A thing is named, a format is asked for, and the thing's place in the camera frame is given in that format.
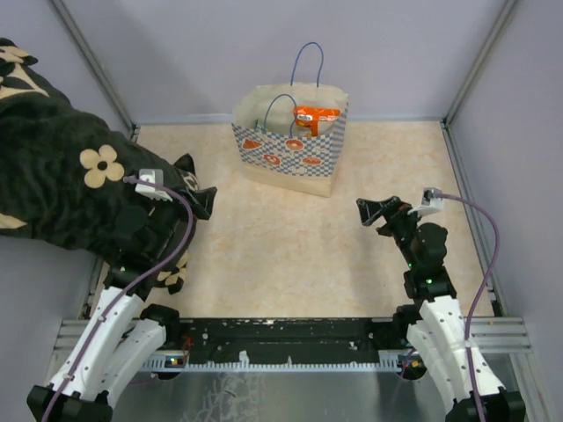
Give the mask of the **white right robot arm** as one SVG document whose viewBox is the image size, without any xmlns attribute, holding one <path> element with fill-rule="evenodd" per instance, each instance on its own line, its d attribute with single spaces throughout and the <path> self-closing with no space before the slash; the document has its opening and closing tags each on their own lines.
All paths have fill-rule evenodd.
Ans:
<svg viewBox="0 0 563 422">
<path fill-rule="evenodd" d="M 521 394 L 507 390 L 494 374 L 472 338 L 472 317 L 462 313 L 444 265 L 448 231 L 422 221 L 442 211 L 443 200 L 440 190 L 427 188 L 418 207 L 397 196 L 356 202 L 363 226 L 384 219 L 377 234 L 394 240 L 408 266 L 404 287 L 413 302 L 397 308 L 394 340 L 421 357 L 441 395 L 446 420 L 523 421 Z"/>
</svg>

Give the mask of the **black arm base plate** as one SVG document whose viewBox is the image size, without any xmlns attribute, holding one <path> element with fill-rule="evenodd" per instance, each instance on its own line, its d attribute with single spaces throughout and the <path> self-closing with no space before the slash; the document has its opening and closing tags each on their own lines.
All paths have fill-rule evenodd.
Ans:
<svg viewBox="0 0 563 422">
<path fill-rule="evenodd" d="M 385 351 L 411 345 L 390 318 L 182 318 L 160 352 L 195 364 L 378 363 Z"/>
</svg>

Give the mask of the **blue checkered paper bag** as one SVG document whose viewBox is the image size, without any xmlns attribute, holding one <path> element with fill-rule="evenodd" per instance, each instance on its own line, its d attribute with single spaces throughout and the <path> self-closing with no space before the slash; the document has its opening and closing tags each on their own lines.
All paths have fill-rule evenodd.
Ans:
<svg viewBox="0 0 563 422">
<path fill-rule="evenodd" d="M 317 137 L 297 133 L 294 108 L 314 106 L 340 110 L 333 129 Z M 298 83 L 292 69 L 286 84 L 254 87 L 235 106 L 232 131 L 244 174 L 252 181 L 328 197 L 344 146 L 348 94 L 320 83 Z M 259 121 L 267 130 L 255 129 Z"/>
</svg>

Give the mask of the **black floral plush blanket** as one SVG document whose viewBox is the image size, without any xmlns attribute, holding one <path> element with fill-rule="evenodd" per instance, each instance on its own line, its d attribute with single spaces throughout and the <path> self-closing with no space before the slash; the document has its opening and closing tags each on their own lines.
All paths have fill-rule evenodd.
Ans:
<svg viewBox="0 0 563 422">
<path fill-rule="evenodd" d="M 173 201 L 187 200 L 196 223 L 211 216 L 216 189 L 200 186 L 189 154 L 169 163 L 131 142 L 98 116 L 77 110 L 34 70 L 35 63 L 32 55 L 2 39 L 4 236 L 41 240 L 103 258 L 97 230 L 108 230 L 123 207 L 160 201 L 135 192 L 136 183 L 149 184 L 138 179 L 141 169 L 161 169 L 161 189 Z M 185 281 L 186 264 L 178 275 L 167 277 L 161 288 L 175 294 Z"/>
</svg>

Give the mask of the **orange Fox's candy packet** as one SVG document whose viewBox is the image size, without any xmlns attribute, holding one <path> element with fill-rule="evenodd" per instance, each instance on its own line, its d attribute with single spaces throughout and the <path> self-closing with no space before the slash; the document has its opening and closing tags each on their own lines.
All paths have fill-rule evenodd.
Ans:
<svg viewBox="0 0 563 422">
<path fill-rule="evenodd" d="M 300 136 L 317 137 L 330 132 L 340 117 L 340 110 L 299 105 L 294 108 L 297 133 Z"/>
</svg>

